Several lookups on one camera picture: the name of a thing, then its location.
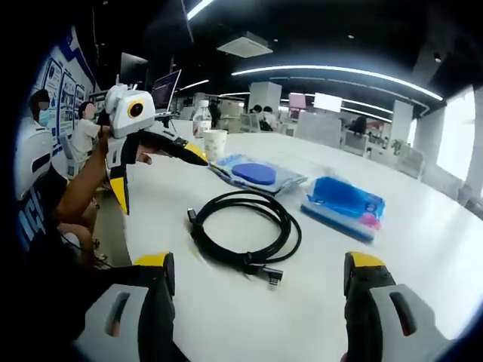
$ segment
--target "laptop screen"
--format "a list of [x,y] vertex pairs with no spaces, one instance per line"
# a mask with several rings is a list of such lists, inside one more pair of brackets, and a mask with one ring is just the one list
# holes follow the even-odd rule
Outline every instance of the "laptop screen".
[[180,74],[181,71],[178,70],[154,82],[151,95],[156,111],[169,112],[174,89],[176,88]]

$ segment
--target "human hand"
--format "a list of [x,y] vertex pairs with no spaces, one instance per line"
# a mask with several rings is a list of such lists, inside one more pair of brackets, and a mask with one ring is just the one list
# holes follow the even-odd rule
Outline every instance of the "human hand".
[[152,164],[152,159],[148,155],[148,153],[151,154],[151,155],[161,155],[161,156],[172,157],[170,154],[162,151],[161,149],[157,149],[155,147],[139,145],[137,147],[137,152],[136,152],[136,161],[143,162],[145,164]]

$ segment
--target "ceiling light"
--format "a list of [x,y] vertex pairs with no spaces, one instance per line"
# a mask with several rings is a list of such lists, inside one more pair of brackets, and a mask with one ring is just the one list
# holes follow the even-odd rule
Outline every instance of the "ceiling light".
[[380,119],[381,121],[385,121],[387,123],[392,123],[392,121],[390,119],[383,118],[383,117],[380,117],[378,115],[372,115],[371,113],[366,113],[366,112],[363,112],[363,111],[358,111],[357,109],[346,108],[346,107],[340,107],[340,109],[343,109],[344,111],[347,111],[347,112],[354,112],[354,113],[358,113],[360,115],[366,115],[366,116],[371,117],[371,118]]
[[427,94],[428,96],[433,97],[436,100],[443,100],[443,97],[439,96],[438,94],[435,94],[435,93],[433,93],[433,92],[431,92],[427,89],[424,89],[422,87],[418,87],[417,85],[409,83],[407,81],[402,81],[401,79],[390,77],[390,76],[384,75],[384,74],[369,72],[367,70],[344,68],[342,66],[267,66],[267,67],[264,67],[264,68],[254,68],[254,69],[242,70],[240,72],[234,72],[234,73],[232,73],[232,75],[244,75],[244,74],[250,74],[250,73],[256,73],[256,72],[268,72],[268,71],[271,71],[271,70],[282,70],[282,69],[334,70],[334,71],[337,71],[337,72],[348,72],[348,73],[369,75],[371,77],[386,79],[387,81],[393,81],[394,83],[402,84],[406,87],[409,87],[409,88],[412,88],[412,89],[419,91],[421,93]]
[[185,88],[181,88],[180,91],[184,91],[185,89],[195,87],[196,85],[200,85],[200,84],[208,83],[208,82],[209,82],[209,80],[205,79],[204,81],[199,81],[198,83],[193,83],[193,84],[187,85],[187,86],[185,86]]
[[250,94],[250,92],[240,92],[240,93],[225,93],[225,94],[220,94],[219,97],[229,97],[229,96],[246,96],[247,94]]
[[363,103],[363,102],[356,102],[355,100],[342,99],[342,101],[343,102],[348,102],[348,103],[359,104],[360,106],[365,106],[365,107],[370,107],[370,108],[374,108],[374,109],[379,109],[380,111],[386,112],[386,113],[389,113],[389,114],[394,113],[393,111],[389,111],[388,109],[380,108],[378,106],[373,106],[372,104],[367,104],[367,103]]
[[211,4],[214,0],[202,0],[198,5],[196,5],[193,10],[188,13],[188,20],[191,20],[197,13],[201,10],[206,8],[209,4]]

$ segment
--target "face mask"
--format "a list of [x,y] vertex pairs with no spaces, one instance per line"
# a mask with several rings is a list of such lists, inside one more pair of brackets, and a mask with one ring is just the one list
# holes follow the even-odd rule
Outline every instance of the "face mask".
[[42,127],[47,127],[47,124],[50,120],[46,111],[40,111],[40,115],[38,115],[38,122]]

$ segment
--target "dark hair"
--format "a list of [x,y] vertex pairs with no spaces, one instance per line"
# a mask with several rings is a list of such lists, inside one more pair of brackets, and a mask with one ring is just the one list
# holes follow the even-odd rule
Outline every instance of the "dark hair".
[[86,101],[82,102],[82,104],[78,107],[78,119],[84,117],[84,111],[89,104],[94,105],[92,102]]
[[30,112],[32,112],[32,117],[38,122],[38,117],[40,116],[40,107],[38,106],[38,102],[51,102],[51,98],[48,96],[48,92],[46,89],[37,90],[30,98],[29,98],[29,108]]

